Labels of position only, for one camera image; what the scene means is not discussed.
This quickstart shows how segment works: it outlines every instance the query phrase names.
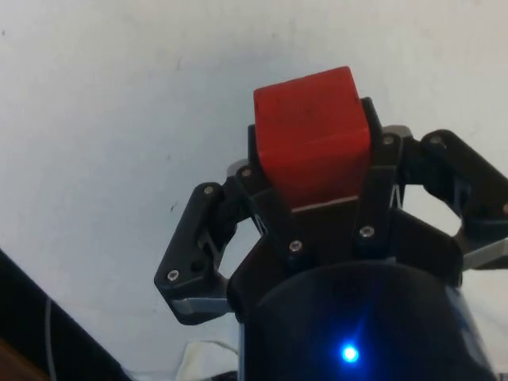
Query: black cylinder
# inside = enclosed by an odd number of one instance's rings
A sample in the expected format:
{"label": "black cylinder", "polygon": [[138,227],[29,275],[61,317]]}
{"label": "black cylinder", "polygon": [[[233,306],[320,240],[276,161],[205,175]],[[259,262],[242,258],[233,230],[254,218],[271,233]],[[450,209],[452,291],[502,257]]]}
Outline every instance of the black cylinder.
{"label": "black cylinder", "polygon": [[496,380],[460,292],[398,264],[320,267],[244,324],[245,381]]}

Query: red block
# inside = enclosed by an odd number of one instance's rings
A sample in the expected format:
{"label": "red block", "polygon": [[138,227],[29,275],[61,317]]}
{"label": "red block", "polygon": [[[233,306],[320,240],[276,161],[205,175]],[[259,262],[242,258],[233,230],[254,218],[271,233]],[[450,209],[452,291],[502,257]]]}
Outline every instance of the red block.
{"label": "red block", "polygon": [[349,67],[254,91],[257,150],[291,208],[358,195],[370,133]]}

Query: blue led light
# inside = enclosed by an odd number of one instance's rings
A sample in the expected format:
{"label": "blue led light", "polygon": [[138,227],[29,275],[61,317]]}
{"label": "blue led light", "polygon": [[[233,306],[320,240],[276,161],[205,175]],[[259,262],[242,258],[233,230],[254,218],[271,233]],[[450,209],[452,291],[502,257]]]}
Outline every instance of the blue led light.
{"label": "blue led light", "polygon": [[342,349],[342,359],[346,363],[355,363],[359,356],[360,354],[358,353],[358,350],[352,345],[346,345]]}

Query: wooden surface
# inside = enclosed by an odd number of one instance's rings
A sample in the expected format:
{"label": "wooden surface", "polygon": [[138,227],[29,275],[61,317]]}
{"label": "wooden surface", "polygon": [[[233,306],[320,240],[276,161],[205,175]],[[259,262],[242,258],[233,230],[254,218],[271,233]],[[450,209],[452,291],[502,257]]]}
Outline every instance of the wooden surface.
{"label": "wooden surface", "polygon": [[0,339],[0,380],[49,381],[49,377]]}

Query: white table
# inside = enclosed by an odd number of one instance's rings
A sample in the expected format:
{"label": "white table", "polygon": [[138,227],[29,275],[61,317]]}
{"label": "white table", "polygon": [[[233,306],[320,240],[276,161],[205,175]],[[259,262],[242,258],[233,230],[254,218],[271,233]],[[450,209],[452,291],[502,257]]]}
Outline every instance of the white table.
{"label": "white table", "polygon": [[[152,277],[195,185],[246,156],[252,91],[350,65],[383,124],[452,129],[508,175],[503,0],[0,0],[0,246],[127,369],[191,338]],[[408,205],[421,193],[409,194]],[[409,208],[452,231],[430,197]],[[256,240],[243,225],[225,266]],[[508,371],[506,273],[465,290]]]}

